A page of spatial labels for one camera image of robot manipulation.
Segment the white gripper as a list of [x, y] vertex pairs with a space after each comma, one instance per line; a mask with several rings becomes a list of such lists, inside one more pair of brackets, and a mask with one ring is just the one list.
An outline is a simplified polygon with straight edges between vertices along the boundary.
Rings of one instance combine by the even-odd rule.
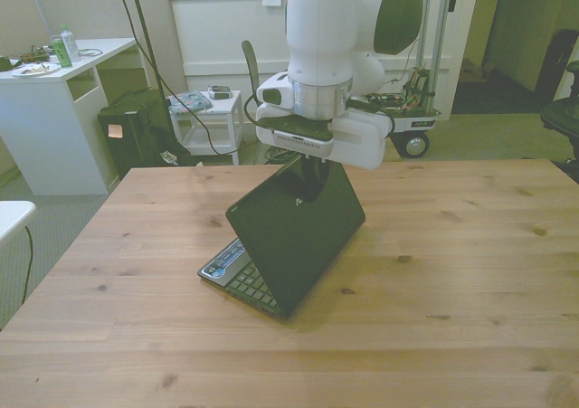
[[[348, 109], [330, 123], [333, 148], [330, 159], [338, 163], [365, 169], [376, 169], [384, 158], [385, 139], [393, 130], [392, 120], [382, 112], [369, 113]], [[327, 183], [330, 162], [303, 156], [302, 174], [308, 189], [316, 188], [319, 197]]]

